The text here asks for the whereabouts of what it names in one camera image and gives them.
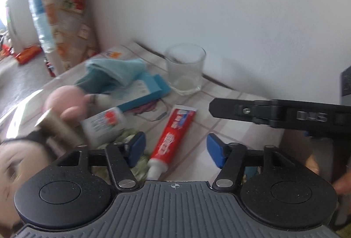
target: crosshair symbol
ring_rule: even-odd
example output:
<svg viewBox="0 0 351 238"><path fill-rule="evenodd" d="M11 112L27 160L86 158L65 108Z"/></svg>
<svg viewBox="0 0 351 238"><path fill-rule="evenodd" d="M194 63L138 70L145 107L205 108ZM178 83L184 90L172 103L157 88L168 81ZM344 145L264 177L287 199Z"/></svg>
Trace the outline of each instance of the crosshair symbol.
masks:
<svg viewBox="0 0 351 238"><path fill-rule="evenodd" d="M171 186L171 187L173 187L173 188L178 188L178 187L181 187L180 185L178 185L178 184L176 184L176 183L171 184L170 186Z"/></svg>

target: metal screw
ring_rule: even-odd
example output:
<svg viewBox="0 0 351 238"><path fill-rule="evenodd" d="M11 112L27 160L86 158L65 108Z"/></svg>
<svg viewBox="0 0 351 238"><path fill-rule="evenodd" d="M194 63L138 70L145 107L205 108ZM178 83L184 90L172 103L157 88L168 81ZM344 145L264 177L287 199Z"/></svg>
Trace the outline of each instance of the metal screw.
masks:
<svg viewBox="0 0 351 238"><path fill-rule="evenodd" d="M249 114L250 112L251 112L251 110L248 107L243 109L243 114Z"/></svg>
<svg viewBox="0 0 351 238"><path fill-rule="evenodd" d="M228 179L220 179L216 182L216 185L218 187L231 187L233 185L233 182Z"/></svg>
<svg viewBox="0 0 351 238"><path fill-rule="evenodd" d="M132 188L136 185L136 182L133 180L121 180L118 185L123 188Z"/></svg>

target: light blue cloth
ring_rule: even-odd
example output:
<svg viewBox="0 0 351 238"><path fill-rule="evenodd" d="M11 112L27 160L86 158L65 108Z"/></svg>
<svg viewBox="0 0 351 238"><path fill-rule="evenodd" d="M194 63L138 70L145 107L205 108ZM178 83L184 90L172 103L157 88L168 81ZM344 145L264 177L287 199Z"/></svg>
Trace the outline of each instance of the light blue cloth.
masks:
<svg viewBox="0 0 351 238"><path fill-rule="evenodd" d="M146 63L142 59L92 59L85 66L87 73L75 85L86 93L109 93L116 87L126 87L146 71Z"/></svg>

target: black circular cover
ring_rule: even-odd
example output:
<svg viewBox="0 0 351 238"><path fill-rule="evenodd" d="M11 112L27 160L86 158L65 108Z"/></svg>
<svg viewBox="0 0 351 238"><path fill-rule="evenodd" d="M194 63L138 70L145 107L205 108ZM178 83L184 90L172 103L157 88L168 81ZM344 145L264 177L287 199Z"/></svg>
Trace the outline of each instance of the black circular cover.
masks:
<svg viewBox="0 0 351 238"><path fill-rule="evenodd" d="M247 210L283 229L306 229L327 222L336 208L336 193L306 169L273 167L247 181L241 191Z"/></svg>
<svg viewBox="0 0 351 238"><path fill-rule="evenodd" d="M50 165L22 185L14 202L25 223L60 230L91 222L110 198L103 179L78 167Z"/></svg>

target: drinking glass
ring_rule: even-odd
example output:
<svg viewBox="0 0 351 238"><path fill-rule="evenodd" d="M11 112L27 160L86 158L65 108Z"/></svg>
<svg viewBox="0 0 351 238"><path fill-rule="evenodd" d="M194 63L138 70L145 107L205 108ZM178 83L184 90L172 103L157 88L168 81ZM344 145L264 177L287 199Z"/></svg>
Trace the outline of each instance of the drinking glass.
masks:
<svg viewBox="0 0 351 238"><path fill-rule="evenodd" d="M194 44L177 44L166 50L168 83L180 95L201 90L202 69L206 58L203 48Z"/></svg>

